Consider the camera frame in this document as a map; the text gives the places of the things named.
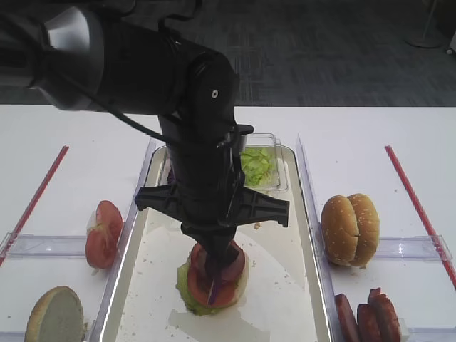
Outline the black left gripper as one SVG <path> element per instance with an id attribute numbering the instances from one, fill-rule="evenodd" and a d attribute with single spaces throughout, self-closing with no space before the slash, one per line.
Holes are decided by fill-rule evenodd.
<path id="1" fill-rule="evenodd" d="M 135 196 L 139 210 L 155 209 L 182 224 L 194 245 L 198 276 L 222 281 L 239 278 L 237 227 L 273 221 L 289 224 L 289 202 L 245 187 L 240 140 L 251 126 L 236 123 L 232 109 L 188 118 L 158 118 L 175 181 L 170 185 L 141 187 Z M 205 249 L 226 249 L 221 259 Z"/>

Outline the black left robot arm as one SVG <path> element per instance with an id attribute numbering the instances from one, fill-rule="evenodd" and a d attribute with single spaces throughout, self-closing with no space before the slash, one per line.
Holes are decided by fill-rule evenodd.
<path id="1" fill-rule="evenodd" d="M 289 203 L 244 185 L 242 143 L 253 132 L 234 119 L 238 75 L 221 53 L 107 9 L 71 7 L 56 17 L 1 14 L 1 82 L 35 88 L 61 110 L 105 111 L 164 142 L 174 182 L 142 187 L 138 209 L 176 219 L 207 253 L 204 273 L 242 272 L 237 227 L 286 226 Z"/>

